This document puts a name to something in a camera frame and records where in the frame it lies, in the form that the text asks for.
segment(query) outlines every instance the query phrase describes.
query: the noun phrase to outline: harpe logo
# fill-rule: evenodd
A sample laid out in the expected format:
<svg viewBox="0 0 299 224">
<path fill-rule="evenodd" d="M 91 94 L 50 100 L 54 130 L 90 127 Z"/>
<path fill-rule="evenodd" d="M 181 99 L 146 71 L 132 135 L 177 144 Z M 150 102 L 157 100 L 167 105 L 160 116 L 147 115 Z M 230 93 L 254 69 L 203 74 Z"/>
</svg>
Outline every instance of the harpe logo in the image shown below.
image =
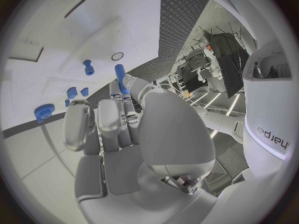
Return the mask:
<svg viewBox="0 0 299 224">
<path fill-rule="evenodd" d="M 258 127 L 258 132 L 263 133 L 266 138 L 268 138 L 270 141 L 274 142 L 275 144 L 279 143 L 281 145 L 281 147 L 283 147 L 284 149 L 286 149 L 289 146 L 289 142 L 287 142 L 284 145 L 284 140 L 283 139 L 275 137 L 274 135 L 271 135 L 271 132 L 264 131 L 260 127 Z"/>
</svg>

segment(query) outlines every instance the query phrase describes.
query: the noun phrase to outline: white wall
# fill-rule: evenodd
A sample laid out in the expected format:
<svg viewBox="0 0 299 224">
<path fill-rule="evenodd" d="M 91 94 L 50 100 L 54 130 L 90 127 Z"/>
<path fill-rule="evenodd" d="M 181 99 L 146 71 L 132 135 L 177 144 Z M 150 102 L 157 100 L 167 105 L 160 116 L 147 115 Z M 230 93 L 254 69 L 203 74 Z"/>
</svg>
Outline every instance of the white wall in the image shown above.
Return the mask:
<svg viewBox="0 0 299 224">
<path fill-rule="evenodd" d="M 83 153 L 65 149 L 62 143 L 62 124 L 61 119 L 46 127 L 63 162 L 76 173 Z M 5 148 L 22 183 L 39 205 L 66 224 L 87 223 L 75 200 L 74 177 L 54 156 L 41 127 L 5 139 Z"/>
</svg>

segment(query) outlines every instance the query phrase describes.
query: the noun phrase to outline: hole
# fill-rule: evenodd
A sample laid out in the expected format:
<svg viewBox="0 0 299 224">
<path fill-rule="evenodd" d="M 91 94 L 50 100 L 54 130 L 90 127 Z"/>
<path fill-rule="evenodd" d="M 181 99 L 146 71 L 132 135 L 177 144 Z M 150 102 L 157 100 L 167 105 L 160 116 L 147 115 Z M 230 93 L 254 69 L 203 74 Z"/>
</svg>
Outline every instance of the hole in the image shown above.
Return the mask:
<svg viewBox="0 0 299 224">
<path fill-rule="evenodd" d="M 112 59 L 113 61 L 118 61 L 118 60 L 122 59 L 123 56 L 124 56 L 123 52 L 118 52 L 118 53 L 115 53 L 115 54 L 111 57 L 111 59 Z"/>
</svg>

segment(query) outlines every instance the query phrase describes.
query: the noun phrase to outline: circular hole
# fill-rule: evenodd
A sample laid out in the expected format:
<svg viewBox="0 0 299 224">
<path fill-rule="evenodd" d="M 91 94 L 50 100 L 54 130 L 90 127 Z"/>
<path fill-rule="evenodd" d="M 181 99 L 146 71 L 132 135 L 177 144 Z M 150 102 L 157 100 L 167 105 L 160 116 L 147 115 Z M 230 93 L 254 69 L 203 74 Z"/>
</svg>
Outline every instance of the circular hole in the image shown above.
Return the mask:
<svg viewBox="0 0 299 224">
<path fill-rule="evenodd" d="M 118 61 L 118 60 L 122 59 L 123 56 L 124 56 L 123 52 L 118 52 L 118 53 L 115 53 L 115 54 L 111 57 L 111 59 L 112 59 L 113 61 Z"/>
</svg>

